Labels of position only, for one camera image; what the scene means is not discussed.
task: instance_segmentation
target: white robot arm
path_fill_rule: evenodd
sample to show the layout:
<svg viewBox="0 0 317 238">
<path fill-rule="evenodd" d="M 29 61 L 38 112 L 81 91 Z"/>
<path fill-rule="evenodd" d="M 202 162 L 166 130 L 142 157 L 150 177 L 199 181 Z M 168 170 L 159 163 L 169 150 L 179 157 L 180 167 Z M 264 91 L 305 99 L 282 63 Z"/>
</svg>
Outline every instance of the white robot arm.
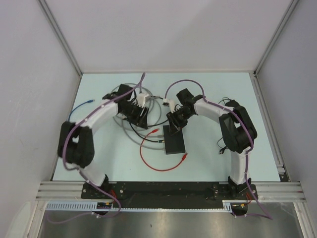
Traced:
<svg viewBox="0 0 317 238">
<path fill-rule="evenodd" d="M 194 104 L 195 112 L 197 115 L 205 116 L 217 123 L 219 123 L 219 117 L 221 117 L 223 114 L 228 114 L 227 111 L 222 110 L 216 106 L 213 106 L 211 104 L 207 104 L 203 99 L 199 99 Z M 230 151 L 231 153 L 231 173 L 230 178 L 235 184 L 243 184 L 245 183 L 245 164 L 246 164 L 246 151 L 247 149 L 244 149 L 242 153 L 238 153 L 235 151 Z"/>
<path fill-rule="evenodd" d="M 250 148 L 250 140 L 245 131 L 237 121 L 237 119 L 228 111 L 217 106 L 206 103 L 202 95 L 194 97 L 188 89 L 184 89 L 177 94 L 177 98 L 182 104 L 175 111 L 171 111 L 166 116 L 170 124 L 170 133 L 175 134 L 187 125 L 187 119 L 193 115 L 200 115 L 210 118 L 220 124 L 223 141 L 231 151 L 231 173 L 228 178 L 229 184 L 233 185 L 237 192 L 245 189 L 245 166 L 246 166 L 246 151 Z M 232 100 L 227 103 L 224 108 L 233 111 L 243 122 L 247 128 L 252 140 L 257 137 L 252 121 L 246 109 L 240 106 L 236 101 Z M 251 183 L 249 171 L 247 179 Z"/>
<path fill-rule="evenodd" d="M 100 104 L 101 107 L 97 107 L 100 107 L 100 109 L 75 129 L 67 145 L 66 162 L 74 164 L 75 168 L 85 180 L 89 180 L 89 182 L 96 186 L 108 184 L 108 177 L 93 161 L 95 154 L 93 135 L 96 131 L 118 113 L 125 115 L 130 123 L 144 129 L 148 128 L 148 108 L 145 107 L 148 94 L 139 94 L 137 98 L 130 100 L 132 96 L 132 93 L 130 93 L 119 100 L 114 100 L 113 102 L 105 104 L 107 101 L 131 91 L 131 89 L 131 87 L 121 84 L 117 92 L 105 95 Z M 62 157 L 66 137 L 77 123 L 78 122 L 66 121 L 62 124 L 57 150 L 60 157 Z"/>
</svg>

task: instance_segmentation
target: cable connector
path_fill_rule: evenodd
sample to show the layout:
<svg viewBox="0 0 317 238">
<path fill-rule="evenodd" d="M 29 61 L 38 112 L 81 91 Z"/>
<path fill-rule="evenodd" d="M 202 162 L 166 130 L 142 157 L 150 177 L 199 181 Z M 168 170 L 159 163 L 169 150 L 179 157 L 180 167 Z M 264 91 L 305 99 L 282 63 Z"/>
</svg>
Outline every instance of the cable connector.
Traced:
<svg viewBox="0 0 317 238">
<path fill-rule="evenodd" d="M 222 155 L 224 153 L 224 151 L 227 149 L 228 147 L 224 147 L 224 148 L 221 148 L 219 150 L 219 154 Z"/>
<path fill-rule="evenodd" d="M 185 153 L 185 155 L 183 155 L 182 160 L 185 160 L 185 159 L 186 159 L 186 157 L 187 157 L 187 155 L 188 155 L 188 153 L 186 152 L 186 153 Z"/>
</svg>

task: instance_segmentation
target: black motor joint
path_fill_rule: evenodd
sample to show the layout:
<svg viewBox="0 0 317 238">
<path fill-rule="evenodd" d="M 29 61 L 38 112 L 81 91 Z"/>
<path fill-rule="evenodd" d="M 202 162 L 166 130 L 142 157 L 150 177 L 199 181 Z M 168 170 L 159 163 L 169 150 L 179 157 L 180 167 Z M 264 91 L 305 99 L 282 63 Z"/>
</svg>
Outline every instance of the black motor joint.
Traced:
<svg viewBox="0 0 317 238">
<path fill-rule="evenodd" d="M 176 111 L 166 114 L 169 121 L 169 128 L 171 135 L 179 132 L 187 125 L 188 119 L 196 115 L 194 104 L 201 98 L 202 95 L 194 97 L 187 88 L 180 91 L 177 95 L 179 102 L 182 104 Z"/>
<path fill-rule="evenodd" d="M 121 84 L 117 92 L 108 93 L 103 97 L 103 99 L 114 99 L 120 95 L 123 95 L 131 91 L 132 89 L 133 88 L 131 88 L 128 85 Z M 138 105 L 129 101 L 131 96 L 132 92 L 124 96 L 123 98 L 115 100 L 115 102 L 118 104 L 118 113 L 125 115 L 126 120 L 129 123 L 134 124 L 143 129 L 148 129 L 147 121 L 149 109 L 147 107 L 139 107 Z"/>
</svg>

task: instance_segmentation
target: red cable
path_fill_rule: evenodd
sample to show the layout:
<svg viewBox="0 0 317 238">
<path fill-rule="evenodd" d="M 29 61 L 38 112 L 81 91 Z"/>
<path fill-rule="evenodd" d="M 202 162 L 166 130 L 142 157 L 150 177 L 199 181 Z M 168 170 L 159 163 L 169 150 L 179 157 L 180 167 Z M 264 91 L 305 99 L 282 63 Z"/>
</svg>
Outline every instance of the red cable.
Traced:
<svg viewBox="0 0 317 238">
<path fill-rule="evenodd" d="M 252 198 L 250 197 L 250 195 L 248 193 L 246 193 L 247 195 L 247 200 L 250 200 L 250 202 L 248 202 L 248 204 L 250 204 L 252 202 Z"/>
<path fill-rule="evenodd" d="M 169 168 L 169 169 L 166 169 L 166 170 L 158 170 L 158 169 L 156 169 L 156 168 L 153 168 L 153 167 L 150 166 L 150 165 L 144 160 L 144 158 L 143 158 L 143 155 L 142 155 L 142 145 L 143 145 L 143 143 L 144 143 L 144 141 L 145 141 L 145 138 L 147 138 L 150 134 L 157 132 L 158 130 L 159 130 L 159 129 L 155 129 L 155 130 L 151 131 L 151 132 L 150 132 L 149 134 L 147 134 L 147 135 L 144 137 L 144 139 L 142 140 L 141 146 L 140 146 L 140 156 L 141 156 L 141 159 L 143 160 L 144 164 L 146 164 L 146 166 L 148 166 L 150 169 L 155 170 L 155 171 L 166 172 L 166 171 L 170 171 L 170 170 L 176 169 L 176 168 L 177 168 L 178 166 L 180 166 L 180 164 L 186 159 L 187 153 L 185 153 L 185 154 L 183 155 L 182 160 L 181 160 L 176 166 L 174 166 L 174 167 L 172 167 L 172 168 Z"/>
</svg>

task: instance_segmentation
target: aluminum frame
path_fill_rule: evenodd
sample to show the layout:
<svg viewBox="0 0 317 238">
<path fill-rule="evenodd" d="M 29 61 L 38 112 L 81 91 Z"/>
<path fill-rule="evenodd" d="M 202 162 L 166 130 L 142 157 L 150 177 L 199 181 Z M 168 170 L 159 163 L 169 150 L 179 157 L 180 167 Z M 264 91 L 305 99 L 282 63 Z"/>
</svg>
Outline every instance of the aluminum frame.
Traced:
<svg viewBox="0 0 317 238">
<path fill-rule="evenodd" d="M 81 203 L 83 201 L 111 201 L 110 199 L 91 200 L 81 199 L 81 191 L 84 182 L 67 182 L 67 181 L 44 181 L 41 183 L 37 197 L 37 207 L 34 216 L 31 218 L 32 223 L 29 231 L 27 232 L 28 238 L 36 238 L 40 232 L 42 220 L 47 203 L 51 201 L 73 201 L 74 203 Z M 316 229 L 312 223 L 311 215 L 307 206 L 307 202 L 303 193 L 303 189 L 299 182 L 254 182 L 257 186 L 259 201 L 261 203 L 294 203 L 294 207 L 298 216 L 299 223 L 305 238 L 316 237 Z M 239 202 L 237 200 L 230 201 L 224 200 L 224 204 L 229 202 Z M 140 212 L 148 211 L 155 212 L 153 209 L 125 209 L 122 212 Z M 195 209 L 171 209 L 177 212 L 197 212 Z"/>
</svg>

